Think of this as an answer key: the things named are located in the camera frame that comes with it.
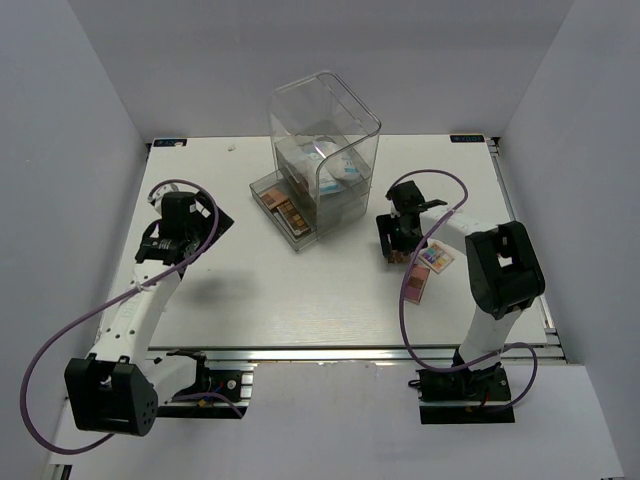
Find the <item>nine pan pink palette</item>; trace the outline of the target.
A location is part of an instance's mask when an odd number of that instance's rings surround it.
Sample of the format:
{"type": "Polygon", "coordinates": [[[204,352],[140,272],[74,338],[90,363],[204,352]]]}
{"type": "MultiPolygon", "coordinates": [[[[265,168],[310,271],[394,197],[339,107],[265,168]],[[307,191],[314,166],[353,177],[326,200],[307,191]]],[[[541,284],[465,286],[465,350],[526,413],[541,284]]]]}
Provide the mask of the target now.
{"type": "Polygon", "coordinates": [[[411,253],[392,250],[387,256],[387,263],[390,265],[406,265],[410,262],[411,253]]]}

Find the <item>colourful eyeshadow palette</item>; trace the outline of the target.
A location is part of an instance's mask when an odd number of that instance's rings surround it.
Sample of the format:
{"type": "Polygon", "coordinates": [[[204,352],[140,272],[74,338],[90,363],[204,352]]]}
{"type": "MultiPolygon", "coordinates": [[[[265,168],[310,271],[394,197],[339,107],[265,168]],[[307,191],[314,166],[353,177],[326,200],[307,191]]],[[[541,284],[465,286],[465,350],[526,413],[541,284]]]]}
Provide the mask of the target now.
{"type": "Polygon", "coordinates": [[[431,241],[418,254],[418,261],[436,274],[441,274],[454,261],[455,256],[438,241],[431,241]]]}

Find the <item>pink blush palette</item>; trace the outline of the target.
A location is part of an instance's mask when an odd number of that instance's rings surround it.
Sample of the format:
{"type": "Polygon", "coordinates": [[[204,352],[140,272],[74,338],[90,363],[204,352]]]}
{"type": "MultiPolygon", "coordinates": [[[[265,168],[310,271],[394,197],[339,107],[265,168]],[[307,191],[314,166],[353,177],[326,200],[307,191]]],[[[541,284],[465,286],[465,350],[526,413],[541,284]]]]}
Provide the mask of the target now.
{"type": "Polygon", "coordinates": [[[406,302],[420,304],[430,273],[431,270],[420,263],[416,263],[411,267],[403,294],[403,299],[406,302]]]}

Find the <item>cotton pad pack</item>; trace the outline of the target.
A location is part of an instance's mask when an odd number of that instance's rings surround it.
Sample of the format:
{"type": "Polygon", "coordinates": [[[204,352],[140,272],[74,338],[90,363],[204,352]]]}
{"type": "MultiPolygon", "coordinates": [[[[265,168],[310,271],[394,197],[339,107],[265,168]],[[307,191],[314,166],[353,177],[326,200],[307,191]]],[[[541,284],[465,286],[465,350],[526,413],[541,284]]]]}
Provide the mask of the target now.
{"type": "Polygon", "coordinates": [[[323,161],[325,163],[320,167],[318,180],[321,195],[338,193],[347,182],[360,178],[360,172],[349,153],[340,154],[333,160],[328,157],[320,162],[323,161]]]}
{"type": "Polygon", "coordinates": [[[313,161],[322,161],[339,150],[338,144],[329,136],[297,136],[296,145],[313,161]]]}

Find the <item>square brown eyeshadow palette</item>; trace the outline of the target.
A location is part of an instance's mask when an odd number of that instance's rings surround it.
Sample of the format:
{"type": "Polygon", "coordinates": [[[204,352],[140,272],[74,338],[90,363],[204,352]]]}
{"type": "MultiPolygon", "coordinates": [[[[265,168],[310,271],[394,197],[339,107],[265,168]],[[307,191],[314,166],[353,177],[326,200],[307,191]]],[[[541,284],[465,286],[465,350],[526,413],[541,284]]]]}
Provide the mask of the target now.
{"type": "Polygon", "coordinates": [[[260,196],[261,201],[270,209],[276,209],[278,206],[286,203],[289,198],[277,187],[272,187],[260,196]]]}

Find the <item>long brown eyeshadow palette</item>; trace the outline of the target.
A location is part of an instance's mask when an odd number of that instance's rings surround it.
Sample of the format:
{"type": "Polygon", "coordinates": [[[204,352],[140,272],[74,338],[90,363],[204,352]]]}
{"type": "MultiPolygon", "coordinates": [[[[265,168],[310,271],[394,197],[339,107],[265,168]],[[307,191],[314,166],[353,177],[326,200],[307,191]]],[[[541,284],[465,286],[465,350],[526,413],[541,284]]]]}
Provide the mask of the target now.
{"type": "Polygon", "coordinates": [[[310,225],[290,200],[279,204],[276,207],[276,211],[282,217],[286,227],[294,237],[302,237],[310,231],[310,225]]]}

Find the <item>clear acrylic makeup organizer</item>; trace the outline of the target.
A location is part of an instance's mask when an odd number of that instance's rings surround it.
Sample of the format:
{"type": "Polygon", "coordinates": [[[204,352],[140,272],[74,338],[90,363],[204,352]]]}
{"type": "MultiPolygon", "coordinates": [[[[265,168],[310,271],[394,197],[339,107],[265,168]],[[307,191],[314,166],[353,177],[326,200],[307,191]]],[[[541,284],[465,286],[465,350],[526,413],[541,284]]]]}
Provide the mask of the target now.
{"type": "Polygon", "coordinates": [[[250,191],[300,251],[366,213],[382,123],[327,70],[275,89],[267,113],[274,169],[250,191]]]}

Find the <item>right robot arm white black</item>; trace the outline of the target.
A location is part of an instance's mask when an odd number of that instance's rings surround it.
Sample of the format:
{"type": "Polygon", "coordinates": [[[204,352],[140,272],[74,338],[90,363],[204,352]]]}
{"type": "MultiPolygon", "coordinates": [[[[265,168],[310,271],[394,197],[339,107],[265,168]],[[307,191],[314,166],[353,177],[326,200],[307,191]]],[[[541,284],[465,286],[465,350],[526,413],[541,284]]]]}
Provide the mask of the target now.
{"type": "Polygon", "coordinates": [[[417,293],[416,268],[440,273],[455,252],[466,259],[475,302],[469,330],[454,354],[453,390],[472,399],[488,385],[485,370],[500,362],[516,320],[545,290],[545,279],[525,226],[518,221],[486,222],[443,200],[426,200],[413,181],[394,184],[386,193],[389,214],[376,217],[383,257],[405,261],[408,273],[401,303],[417,293]]]}

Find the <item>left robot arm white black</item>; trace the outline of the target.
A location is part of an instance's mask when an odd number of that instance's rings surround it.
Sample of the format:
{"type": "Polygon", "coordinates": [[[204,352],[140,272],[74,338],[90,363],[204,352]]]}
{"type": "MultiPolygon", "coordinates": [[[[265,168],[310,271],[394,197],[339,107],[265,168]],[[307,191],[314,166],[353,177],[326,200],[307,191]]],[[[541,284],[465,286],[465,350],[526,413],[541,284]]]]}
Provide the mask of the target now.
{"type": "Polygon", "coordinates": [[[164,189],[150,200],[159,219],[143,232],[130,297],[84,358],[67,364],[64,379],[75,425],[83,431],[146,435],[174,398],[205,396],[207,357],[177,349],[154,359],[149,346],[187,267],[233,224],[203,191],[164,189]]]}

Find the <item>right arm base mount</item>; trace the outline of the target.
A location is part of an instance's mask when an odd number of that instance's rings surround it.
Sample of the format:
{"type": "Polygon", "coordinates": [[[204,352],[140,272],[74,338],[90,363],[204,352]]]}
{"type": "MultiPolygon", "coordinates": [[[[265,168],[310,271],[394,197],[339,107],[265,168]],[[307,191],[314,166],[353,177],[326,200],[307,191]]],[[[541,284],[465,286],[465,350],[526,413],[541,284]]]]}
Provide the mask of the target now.
{"type": "Polygon", "coordinates": [[[417,371],[408,387],[418,392],[422,425],[513,424],[515,414],[503,366],[487,371],[417,371]]]}

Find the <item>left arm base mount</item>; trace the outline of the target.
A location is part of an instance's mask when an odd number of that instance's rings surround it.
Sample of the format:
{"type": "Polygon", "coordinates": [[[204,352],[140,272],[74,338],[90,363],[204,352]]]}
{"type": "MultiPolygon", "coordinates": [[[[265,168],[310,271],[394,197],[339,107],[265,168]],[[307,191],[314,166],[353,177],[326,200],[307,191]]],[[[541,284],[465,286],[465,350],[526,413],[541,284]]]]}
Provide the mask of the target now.
{"type": "Polygon", "coordinates": [[[174,349],[163,357],[169,359],[185,360],[193,379],[159,407],[159,418],[241,419],[246,414],[249,400],[242,390],[248,371],[211,366],[203,351],[174,349]]]}

